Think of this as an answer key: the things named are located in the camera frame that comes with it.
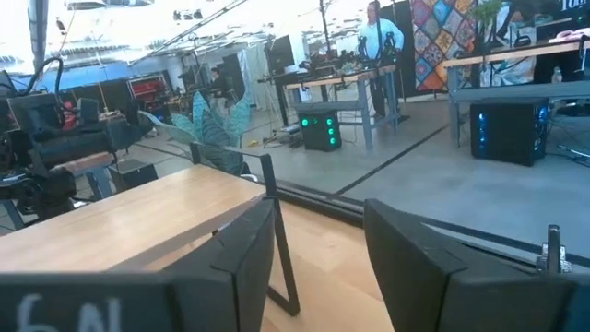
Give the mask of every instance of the metal pole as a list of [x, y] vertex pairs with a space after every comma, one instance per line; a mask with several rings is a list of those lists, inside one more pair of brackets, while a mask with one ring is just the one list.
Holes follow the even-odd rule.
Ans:
[[328, 33], [328, 24], [325, 21], [325, 7], [324, 7], [324, 0], [320, 0], [320, 13], [322, 13], [322, 22], [324, 23], [324, 36], [325, 36], [325, 43], [327, 47], [327, 54], [328, 57], [332, 57], [331, 48], [330, 48], [330, 34]]
[[48, 7], [49, 0], [29, 0], [30, 44], [35, 70], [45, 61]]

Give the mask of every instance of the pink object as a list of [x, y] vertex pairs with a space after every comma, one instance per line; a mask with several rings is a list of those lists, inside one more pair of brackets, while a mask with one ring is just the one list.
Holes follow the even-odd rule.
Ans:
[[582, 28], [576, 31], [565, 30], [557, 34], [555, 38], [549, 40], [549, 42], [570, 42], [570, 41], [579, 41], [582, 39], [582, 36], [590, 37], [590, 28]]

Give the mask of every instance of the wooden desk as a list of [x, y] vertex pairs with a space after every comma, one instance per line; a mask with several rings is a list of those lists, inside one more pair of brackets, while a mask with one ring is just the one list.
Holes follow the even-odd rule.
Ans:
[[[385, 75], [388, 73], [393, 73], [393, 72], [395, 72], [395, 65], [388, 65], [388, 66], [379, 68], [379, 76]], [[309, 81], [309, 82], [288, 84], [285, 86], [285, 88], [286, 89], [298, 89], [298, 88], [301, 88], [301, 85], [303, 85], [304, 88], [320, 87], [323, 85], [340, 84], [340, 83], [342, 83], [342, 81], [347, 82], [347, 83], [348, 82], [357, 82], [360, 80], [366, 80], [366, 79], [371, 79], [371, 78], [376, 78], [376, 77], [377, 77], [377, 75], [375, 75], [375, 71], [370, 70], [370, 71], [364, 71], [364, 72], [354, 74], [354, 75], [346, 75], [344, 77], [324, 77], [324, 78], [318, 78], [318, 79], [315, 79], [315, 80]]]
[[[451, 59], [442, 62], [446, 68], [460, 65], [476, 65], [485, 62], [503, 61], [518, 59], [530, 56], [544, 54], [564, 53], [569, 51], [578, 51], [580, 43], [578, 41], [569, 41], [561, 43], [549, 43], [548, 41], [538, 41], [532, 45], [520, 48], [500, 47], [491, 51], [491, 54], [484, 56], [471, 56], [463, 59]], [[584, 43], [586, 49], [590, 48], [590, 41]]]
[[[311, 81], [301, 83], [294, 83], [285, 85], [286, 89], [290, 89], [293, 95], [293, 108], [297, 112], [324, 112], [324, 111], [360, 111], [361, 123], [358, 122], [339, 122], [340, 125], [360, 125], [365, 138], [365, 148], [372, 150], [372, 130], [373, 128], [383, 125], [393, 125], [394, 132], [397, 131], [399, 121], [399, 112], [397, 107], [397, 96], [395, 95], [395, 79], [394, 79], [395, 65], [388, 65], [379, 68], [379, 73], [375, 70], [367, 70], [353, 75], [345, 75], [343, 77], [324, 77]], [[367, 98], [367, 81], [376, 77], [382, 77], [382, 82], [385, 85], [385, 92], [387, 97], [387, 110], [383, 119], [371, 123], [369, 116], [371, 105]], [[341, 83], [357, 83], [357, 90], [359, 98], [356, 101], [329, 101], [327, 90], [328, 85], [335, 85]], [[322, 102], [302, 102], [300, 95], [300, 88], [321, 87], [323, 89]]]
[[[503, 61], [538, 56], [543, 54], [563, 53], [578, 51], [578, 41], [562, 43], [549, 43], [539, 41], [534, 45], [522, 48], [500, 48], [492, 51], [492, 54], [473, 56], [464, 59], [447, 60], [442, 63], [447, 68], [447, 82], [449, 87], [449, 118], [451, 127], [451, 142], [459, 146], [461, 133], [459, 130], [459, 102], [481, 101], [494, 98], [549, 98], [553, 100], [585, 99], [590, 98], [590, 81], [561, 82], [558, 84], [524, 84], [506, 87], [489, 87], [480, 89], [460, 89], [459, 67], [463, 65], [475, 65], [491, 61]], [[584, 48], [590, 48], [590, 41], [584, 43]]]
[[196, 165], [0, 238], [0, 271], [139, 270], [210, 234], [264, 193]]

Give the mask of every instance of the desk surface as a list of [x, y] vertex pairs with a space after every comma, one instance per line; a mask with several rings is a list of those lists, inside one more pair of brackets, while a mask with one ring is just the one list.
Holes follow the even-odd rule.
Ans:
[[189, 232], [191, 241], [211, 233], [264, 192], [197, 165], [0, 238], [0, 271], [111, 269]]
[[[510, 59], [524, 58], [527, 56], [537, 56], [543, 54], [563, 53], [569, 51], [578, 51], [580, 43], [578, 41], [567, 41], [560, 43], [549, 43], [548, 41], [538, 41], [532, 45], [520, 48], [501, 47], [492, 50], [491, 54], [485, 56], [471, 56], [463, 59], [452, 59], [442, 63], [444, 67], [453, 67], [460, 65], [481, 64], [484, 61], [503, 61]], [[590, 41], [584, 43], [586, 49], [590, 48]]]
[[[395, 65], [387, 65], [384, 67], [379, 68], [379, 75], [384, 75], [387, 73], [391, 73], [395, 71]], [[339, 84], [344, 82], [356, 82], [364, 79], [371, 79], [375, 78], [375, 71], [374, 70], [365, 70], [358, 74], [352, 75], [345, 75], [343, 77], [325, 77], [325, 78], [318, 78], [308, 82], [301, 82], [301, 83], [293, 83], [288, 84], [285, 86], [286, 89], [298, 89], [301, 88], [303, 85], [304, 88], [310, 87], [320, 87], [323, 85], [332, 85], [332, 84]]]

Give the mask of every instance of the black box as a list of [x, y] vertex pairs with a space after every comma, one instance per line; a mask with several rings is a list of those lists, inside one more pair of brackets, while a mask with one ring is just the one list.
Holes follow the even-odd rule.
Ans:
[[117, 188], [117, 193], [158, 180], [154, 164], [130, 159], [121, 160], [117, 165], [109, 166], [109, 172], [111, 173], [112, 182]]
[[299, 111], [298, 116], [306, 149], [328, 152], [342, 147], [337, 111]]
[[489, 99], [472, 103], [471, 154], [533, 166], [545, 157], [547, 99]]

